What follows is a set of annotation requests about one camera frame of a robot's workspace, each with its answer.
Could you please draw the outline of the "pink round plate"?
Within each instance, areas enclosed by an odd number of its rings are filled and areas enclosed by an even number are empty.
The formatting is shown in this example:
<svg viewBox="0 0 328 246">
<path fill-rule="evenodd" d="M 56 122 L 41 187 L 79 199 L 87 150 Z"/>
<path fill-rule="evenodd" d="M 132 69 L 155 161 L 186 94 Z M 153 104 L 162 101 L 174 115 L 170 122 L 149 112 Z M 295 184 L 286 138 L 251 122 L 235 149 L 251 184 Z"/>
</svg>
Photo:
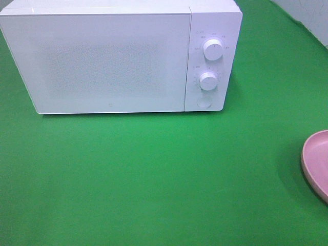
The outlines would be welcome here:
<svg viewBox="0 0 328 246">
<path fill-rule="evenodd" d="M 310 186 L 327 203 L 327 130 L 316 132 L 305 141 L 301 166 Z"/>
</svg>

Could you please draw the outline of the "green table cloth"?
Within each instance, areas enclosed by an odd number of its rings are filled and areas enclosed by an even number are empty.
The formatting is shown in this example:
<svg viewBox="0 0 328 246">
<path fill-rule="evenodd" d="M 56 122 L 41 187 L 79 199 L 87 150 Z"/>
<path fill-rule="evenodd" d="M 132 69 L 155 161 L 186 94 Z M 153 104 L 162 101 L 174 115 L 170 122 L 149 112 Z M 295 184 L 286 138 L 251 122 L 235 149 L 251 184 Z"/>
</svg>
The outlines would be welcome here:
<svg viewBox="0 0 328 246">
<path fill-rule="evenodd" d="M 301 169 L 327 129 L 327 49 L 270 1 L 220 112 L 39 115 L 1 40 L 1 245 L 327 245 Z"/>
</svg>

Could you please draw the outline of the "lower white microwave knob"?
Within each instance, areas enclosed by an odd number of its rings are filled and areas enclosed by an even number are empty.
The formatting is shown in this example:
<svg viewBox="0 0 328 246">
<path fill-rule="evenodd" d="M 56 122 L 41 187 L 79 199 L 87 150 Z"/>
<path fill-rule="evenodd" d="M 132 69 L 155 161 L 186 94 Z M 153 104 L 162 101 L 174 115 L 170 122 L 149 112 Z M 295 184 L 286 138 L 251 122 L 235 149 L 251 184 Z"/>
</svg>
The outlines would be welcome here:
<svg viewBox="0 0 328 246">
<path fill-rule="evenodd" d="M 199 78 L 199 86 L 202 90 L 211 91 L 217 87 L 218 77 L 213 72 L 205 72 Z"/>
</svg>

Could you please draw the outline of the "white microwave knob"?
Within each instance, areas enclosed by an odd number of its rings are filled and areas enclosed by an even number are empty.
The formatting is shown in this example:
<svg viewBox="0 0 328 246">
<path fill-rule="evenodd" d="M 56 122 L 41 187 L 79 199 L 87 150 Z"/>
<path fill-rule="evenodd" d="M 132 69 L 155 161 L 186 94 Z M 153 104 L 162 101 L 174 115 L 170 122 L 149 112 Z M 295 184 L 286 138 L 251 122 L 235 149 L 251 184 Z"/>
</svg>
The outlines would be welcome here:
<svg viewBox="0 0 328 246">
<path fill-rule="evenodd" d="M 199 86 L 202 90 L 211 91 L 217 87 L 218 77 L 213 72 L 205 72 L 199 78 Z"/>
<path fill-rule="evenodd" d="M 209 61 L 215 61 L 223 55 L 223 44 L 218 38 L 211 38 L 203 44 L 203 54 Z"/>
</svg>

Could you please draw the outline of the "upper white microwave knob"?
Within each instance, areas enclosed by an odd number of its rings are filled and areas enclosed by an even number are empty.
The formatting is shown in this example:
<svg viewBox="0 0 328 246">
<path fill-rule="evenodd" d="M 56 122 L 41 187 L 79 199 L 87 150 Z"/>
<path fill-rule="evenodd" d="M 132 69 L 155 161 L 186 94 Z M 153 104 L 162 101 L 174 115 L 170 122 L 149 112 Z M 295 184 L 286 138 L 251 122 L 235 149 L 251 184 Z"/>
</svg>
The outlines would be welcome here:
<svg viewBox="0 0 328 246">
<path fill-rule="evenodd" d="M 218 38 L 211 38 L 203 44 L 203 54 L 209 61 L 215 61 L 223 55 L 223 44 Z"/>
</svg>

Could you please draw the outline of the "white microwave door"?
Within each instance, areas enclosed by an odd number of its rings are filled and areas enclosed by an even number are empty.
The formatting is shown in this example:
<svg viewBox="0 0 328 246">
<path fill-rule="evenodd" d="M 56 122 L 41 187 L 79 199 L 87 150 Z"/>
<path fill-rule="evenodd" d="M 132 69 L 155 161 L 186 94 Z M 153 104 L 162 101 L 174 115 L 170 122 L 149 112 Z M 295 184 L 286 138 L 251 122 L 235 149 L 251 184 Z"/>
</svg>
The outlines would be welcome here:
<svg viewBox="0 0 328 246">
<path fill-rule="evenodd" d="M 182 111 L 189 14 L 3 16 L 40 114 Z"/>
</svg>

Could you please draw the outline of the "round white door button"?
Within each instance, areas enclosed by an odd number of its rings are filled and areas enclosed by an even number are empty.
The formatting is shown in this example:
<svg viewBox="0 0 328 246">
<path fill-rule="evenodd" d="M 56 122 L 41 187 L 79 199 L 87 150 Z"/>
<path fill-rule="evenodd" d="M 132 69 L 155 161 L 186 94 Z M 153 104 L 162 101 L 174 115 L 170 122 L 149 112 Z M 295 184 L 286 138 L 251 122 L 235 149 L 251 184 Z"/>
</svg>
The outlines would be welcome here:
<svg viewBox="0 0 328 246">
<path fill-rule="evenodd" d="M 209 108 L 212 105 L 212 98 L 210 96 L 203 96 L 197 100 L 197 105 L 200 108 Z"/>
</svg>

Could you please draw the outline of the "white microwave oven body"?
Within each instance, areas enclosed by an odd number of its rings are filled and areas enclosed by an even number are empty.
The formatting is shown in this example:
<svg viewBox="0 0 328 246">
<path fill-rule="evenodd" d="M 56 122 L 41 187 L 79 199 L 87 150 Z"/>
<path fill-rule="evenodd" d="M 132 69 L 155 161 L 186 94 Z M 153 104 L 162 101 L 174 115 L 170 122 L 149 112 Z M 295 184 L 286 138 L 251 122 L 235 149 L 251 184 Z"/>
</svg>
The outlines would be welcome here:
<svg viewBox="0 0 328 246">
<path fill-rule="evenodd" d="M 184 109 L 166 112 L 223 109 L 242 22 L 242 12 L 234 1 L 12 1 L 1 10 L 1 17 L 81 14 L 189 14 Z M 215 61 L 207 60 L 203 54 L 203 44 L 211 38 L 218 38 L 223 44 L 223 55 Z M 205 72 L 218 77 L 214 90 L 200 88 L 199 78 Z M 209 108 L 197 105 L 203 96 L 212 98 Z"/>
</svg>

